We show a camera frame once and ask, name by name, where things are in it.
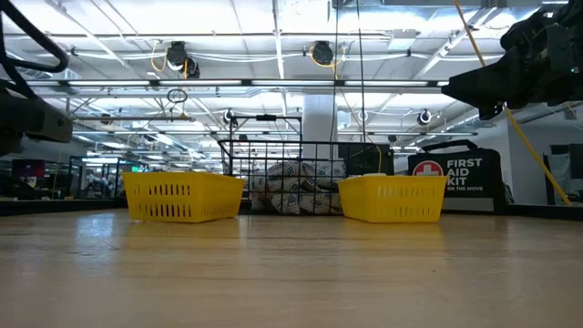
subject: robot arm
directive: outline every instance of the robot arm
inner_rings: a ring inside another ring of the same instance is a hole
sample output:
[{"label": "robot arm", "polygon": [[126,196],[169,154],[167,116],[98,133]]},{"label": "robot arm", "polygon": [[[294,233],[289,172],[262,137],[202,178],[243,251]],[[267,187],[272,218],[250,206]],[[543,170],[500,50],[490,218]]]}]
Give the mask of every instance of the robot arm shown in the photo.
[{"label": "robot arm", "polygon": [[450,77],[442,92],[472,105],[490,119],[509,108],[583,99],[583,0],[556,13],[541,9],[517,22],[500,39],[506,54],[492,65]]}]

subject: first aid kit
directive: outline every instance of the first aid kit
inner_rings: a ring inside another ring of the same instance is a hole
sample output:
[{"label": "first aid kit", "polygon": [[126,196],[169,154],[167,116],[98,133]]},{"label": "first aid kit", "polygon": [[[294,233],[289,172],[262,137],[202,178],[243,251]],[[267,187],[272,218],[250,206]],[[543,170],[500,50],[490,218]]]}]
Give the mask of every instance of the first aid kit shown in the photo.
[{"label": "first aid kit", "polygon": [[[438,149],[465,147],[458,152]],[[447,176],[444,210],[502,212],[506,206],[500,154],[470,140],[455,140],[422,148],[408,158],[409,175]]]}]

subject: wire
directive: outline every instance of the wire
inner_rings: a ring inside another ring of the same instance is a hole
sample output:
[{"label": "wire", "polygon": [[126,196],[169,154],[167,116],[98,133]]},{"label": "wire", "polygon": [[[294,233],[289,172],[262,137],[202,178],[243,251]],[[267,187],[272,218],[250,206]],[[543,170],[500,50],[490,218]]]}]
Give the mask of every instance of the wire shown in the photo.
[{"label": "wire", "polygon": [[314,58],[313,58],[313,46],[310,48],[310,58],[312,59],[312,62],[320,67],[330,67],[332,69],[333,72],[333,81],[334,81],[334,87],[332,90],[332,126],[330,127],[330,157],[333,160],[333,146],[332,146],[332,139],[333,139],[333,135],[334,135],[334,131],[337,129],[337,119],[336,119],[336,111],[338,110],[338,108],[336,107],[336,80],[338,79],[338,77],[336,76],[336,65],[338,64],[338,25],[340,24],[340,7],[338,7],[338,9],[336,10],[336,31],[334,34],[334,65],[332,65],[332,63],[329,66],[325,66],[325,65],[321,65],[319,63],[317,63]]},{"label": "wire", "polygon": [[[476,41],[474,40],[474,36],[472,35],[472,31],[470,30],[470,27],[467,25],[467,22],[464,19],[464,13],[462,12],[462,8],[460,7],[459,1],[454,0],[454,5],[455,5],[455,9],[457,9],[457,13],[459,14],[459,17],[462,19],[462,23],[464,23],[465,31],[467,32],[467,36],[470,38],[470,42],[472,43],[472,47],[474,48],[474,51],[476,52],[477,57],[480,59],[480,63],[482,64],[482,67],[485,67],[486,61],[484,61],[484,58],[482,57],[482,53],[478,49]],[[565,194],[565,191],[563,191],[563,189],[558,184],[555,177],[553,177],[553,174],[547,169],[547,166],[545,165],[545,163],[543,163],[542,159],[540,159],[537,152],[535,151],[535,149],[532,147],[532,145],[528,141],[527,136],[525,136],[524,132],[522,132],[522,129],[518,125],[517,121],[514,119],[512,112],[510,111],[510,109],[506,105],[506,102],[503,104],[503,107],[504,107],[504,111],[506,113],[506,116],[508,117],[508,120],[510,120],[510,123],[512,124],[512,127],[517,131],[518,136],[520,136],[522,141],[525,143],[528,150],[530,151],[530,154],[537,162],[538,166],[545,172],[545,175],[547,176],[547,179],[550,181],[550,183],[553,185],[553,188],[555,188],[558,195],[561,197],[561,199],[563,200],[563,202],[565,202],[565,204],[567,206],[573,206],[573,204],[571,204],[571,201],[568,199],[567,194]]]},{"label": "wire", "polygon": [[[158,45],[158,42],[154,42],[154,48],[152,49],[152,55],[155,55],[154,53],[156,52],[156,46]],[[152,68],[154,68],[156,71],[162,73],[164,72],[164,69],[166,69],[166,57],[168,56],[168,48],[166,48],[166,50],[164,50],[164,64],[162,65],[162,68],[157,68],[156,67],[156,63],[154,63],[154,57],[152,57],[149,62],[150,64],[152,64]]]},{"label": "wire", "polygon": [[[344,90],[342,88],[340,88],[340,92],[343,94],[344,102],[346,102],[346,107],[348,107],[348,109],[350,110],[350,114],[353,116],[354,122],[356,122],[358,127],[362,130],[363,126],[361,126],[361,124],[358,122],[358,118],[354,115],[353,108],[348,103],[348,99],[346,98],[346,95],[344,94]],[[365,135],[365,136],[369,140],[369,142],[372,143],[376,147],[376,150],[379,152],[379,169],[378,169],[377,173],[381,173],[382,168],[383,168],[383,152],[368,135]]]},{"label": "wire", "polygon": [[363,95],[363,135],[366,136],[366,122],[365,119],[365,112],[364,112],[364,62],[363,62],[363,31],[361,30],[361,7],[360,7],[360,0],[356,0],[356,20],[358,23],[358,43],[360,47],[360,54],[361,54],[361,88],[362,88],[362,95]]}]

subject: wire cage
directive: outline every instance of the wire cage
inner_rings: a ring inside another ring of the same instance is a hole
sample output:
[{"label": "wire cage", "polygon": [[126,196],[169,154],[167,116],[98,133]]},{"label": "wire cage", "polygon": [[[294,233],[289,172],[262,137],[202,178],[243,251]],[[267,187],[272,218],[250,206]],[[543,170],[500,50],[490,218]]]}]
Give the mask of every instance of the wire cage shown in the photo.
[{"label": "wire cage", "polygon": [[252,212],[339,215],[338,181],[394,174],[389,145],[301,140],[219,142],[224,174],[247,180],[242,208]]}]

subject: yellow basket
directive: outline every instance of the yellow basket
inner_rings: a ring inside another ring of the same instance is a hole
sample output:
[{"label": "yellow basket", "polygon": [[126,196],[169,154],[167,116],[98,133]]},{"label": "yellow basket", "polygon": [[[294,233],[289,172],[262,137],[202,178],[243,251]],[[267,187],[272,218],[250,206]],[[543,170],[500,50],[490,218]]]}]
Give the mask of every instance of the yellow basket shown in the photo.
[{"label": "yellow basket", "polygon": [[123,173],[133,220],[203,222],[239,212],[245,180],[205,172]]},{"label": "yellow basket", "polygon": [[447,177],[360,177],[340,181],[344,216],[369,222],[438,222]]}]

